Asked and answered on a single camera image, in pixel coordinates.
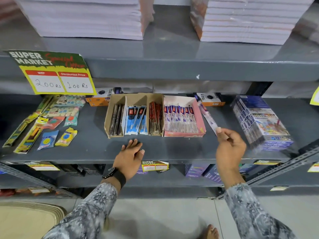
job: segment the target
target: bare foot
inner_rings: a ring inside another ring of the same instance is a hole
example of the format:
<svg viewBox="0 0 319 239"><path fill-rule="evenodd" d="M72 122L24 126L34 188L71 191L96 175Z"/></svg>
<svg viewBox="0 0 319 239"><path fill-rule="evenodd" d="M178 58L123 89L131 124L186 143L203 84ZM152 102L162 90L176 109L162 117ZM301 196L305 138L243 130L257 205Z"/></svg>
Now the bare foot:
<svg viewBox="0 0 319 239"><path fill-rule="evenodd" d="M214 228L213 225L208 225L203 239L219 239L219 233L217 228Z"/></svg>

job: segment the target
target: person's left hand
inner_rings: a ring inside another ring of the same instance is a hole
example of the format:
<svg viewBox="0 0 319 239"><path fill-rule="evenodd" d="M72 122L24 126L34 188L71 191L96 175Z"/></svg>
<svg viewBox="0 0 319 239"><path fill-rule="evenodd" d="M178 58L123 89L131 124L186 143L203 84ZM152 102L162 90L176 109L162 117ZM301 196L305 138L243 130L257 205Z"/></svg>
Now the person's left hand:
<svg viewBox="0 0 319 239"><path fill-rule="evenodd" d="M124 174L126 181L131 179L138 171L143 159L145 150L141 149L142 143L138 144L138 140L130 140L125 147L122 145L122 151L115 157L113 167L117 168Z"/></svg>

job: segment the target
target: gray floral sleeve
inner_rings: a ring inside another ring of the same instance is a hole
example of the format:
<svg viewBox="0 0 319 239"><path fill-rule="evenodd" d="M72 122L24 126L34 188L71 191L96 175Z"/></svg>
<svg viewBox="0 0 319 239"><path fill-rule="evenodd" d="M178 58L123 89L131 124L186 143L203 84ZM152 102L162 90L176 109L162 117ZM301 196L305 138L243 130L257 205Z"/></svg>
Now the gray floral sleeve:
<svg viewBox="0 0 319 239"><path fill-rule="evenodd" d="M225 200L241 239L295 239L291 229L271 217L247 184L227 189Z"/></svg>
<svg viewBox="0 0 319 239"><path fill-rule="evenodd" d="M43 239L97 238L116 199L117 190L113 185L100 184Z"/></svg>

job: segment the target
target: red label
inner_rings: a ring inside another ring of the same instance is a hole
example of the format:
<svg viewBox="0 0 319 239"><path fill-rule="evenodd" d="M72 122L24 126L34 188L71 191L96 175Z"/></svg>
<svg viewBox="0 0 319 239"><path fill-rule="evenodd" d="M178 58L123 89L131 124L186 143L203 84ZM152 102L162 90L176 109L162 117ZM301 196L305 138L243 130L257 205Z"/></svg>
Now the red label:
<svg viewBox="0 0 319 239"><path fill-rule="evenodd" d="M26 70L26 73L32 76L58 76L54 71Z"/></svg>
<svg viewBox="0 0 319 239"><path fill-rule="evenodd" d="M82 78L89 78L87 73L74 73L74 72L58 72L59 76L65 77L82 77Z"/></svg>

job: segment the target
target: hand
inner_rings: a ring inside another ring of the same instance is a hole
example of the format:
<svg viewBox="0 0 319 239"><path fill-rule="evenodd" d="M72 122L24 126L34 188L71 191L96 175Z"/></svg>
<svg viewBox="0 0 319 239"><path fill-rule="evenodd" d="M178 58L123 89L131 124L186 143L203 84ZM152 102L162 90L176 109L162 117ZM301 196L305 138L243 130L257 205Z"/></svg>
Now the hand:
<svg viewBox="0 0 319 239"><path fill-rule="evenodd" d="M122 151L115 157L113 167L116 167L124 174L126 181L131 179L138 171L141 165L145 150L140 150L142 143L138 144L138 140L130 140L127 147L122 145Z"/></svg>
<svg viewBox="0 0 319 239"><path fill-rule="evenodd" d="M219 142L216 151L218 172L239 170L238 166L246 150L245 142L235 131L219 127L216 129L216 132Z"/></svg>

